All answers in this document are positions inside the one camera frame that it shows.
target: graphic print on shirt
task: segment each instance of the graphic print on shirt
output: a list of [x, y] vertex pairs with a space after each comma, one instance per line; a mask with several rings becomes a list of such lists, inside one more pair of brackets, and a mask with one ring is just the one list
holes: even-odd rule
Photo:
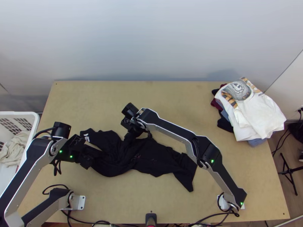
[[253, 96], [254, 93], [259, 92], [261, 91], [257, 89], [255, 85], [253, 85], [247, 78], [242, 77], [239, 80], [229, 83], [221, 90], [221, 95], [235, 109], [238, 106], [236, 101], [244, 101]]
[[85, 139], [87, 142], [90, 142], [88, 133], [87, 133], [87, 134], [84, 134], [84, 139]]

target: white cloth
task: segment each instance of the white cloth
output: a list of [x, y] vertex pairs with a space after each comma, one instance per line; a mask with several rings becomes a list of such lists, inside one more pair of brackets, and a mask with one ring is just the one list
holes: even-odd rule
[[237, 141], [270, 138], [284, 129], [286, 118], [278, 105], [246, 78], [220, 88], [215, 98], [228, 113]]
[[6, 166], [19, 165], [30, 131], [22, 131], [6, 142], [0, 151], [0, 162]]

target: white wall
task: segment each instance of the white wall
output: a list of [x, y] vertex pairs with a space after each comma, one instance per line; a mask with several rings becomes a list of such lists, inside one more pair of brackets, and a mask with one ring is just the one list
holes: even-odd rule
[[1, 0], [0, 83], [37, 102], [56, 79], [246, 76], [265, 90], [303, 47], [302, 12], [302, 0]]
[[302, 85], [303, 52], [298, 55], [265, 93], [278, 104], [288, 120], [299, 119], [300, 115], [297, 110], [303, 106]]

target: beige towel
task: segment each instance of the beige towel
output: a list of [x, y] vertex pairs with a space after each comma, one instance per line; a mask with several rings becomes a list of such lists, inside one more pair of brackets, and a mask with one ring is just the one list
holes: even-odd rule
[[0, 151], [0, 162], [6, 166], [19, 165], [30, 131], [22, 131], [6, 142]]

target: black tripod stand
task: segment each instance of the black tripod stand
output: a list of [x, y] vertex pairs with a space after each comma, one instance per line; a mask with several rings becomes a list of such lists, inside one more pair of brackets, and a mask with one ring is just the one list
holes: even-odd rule
[[295, 194], [296, 196], [298, 195], [297, 193], [297, 190], [296, 190], [296, 185], [295, 185], [295, 182], [294, 182], [294, 179], [292, 178], [292, 174], [296, 171], [299, 171], [299, 170], [302, 170], [303, 169], [303, 166], [301, 167], [298, 167], [298, 168], [294, 168], [294, 169], [290, 169], [290, 167], [288, 166], [284, 156], [282, 153], [280, 153], [281, 157], [283, 158], [283, 171], [282, 172], [278, 172], [278, 174], [282, 174], [284, 176], [286, 176], [286, 178], [290, 181], [290, 183], [292, 184], [292, 186], [294, 187], [294, 190], [295, 190]]

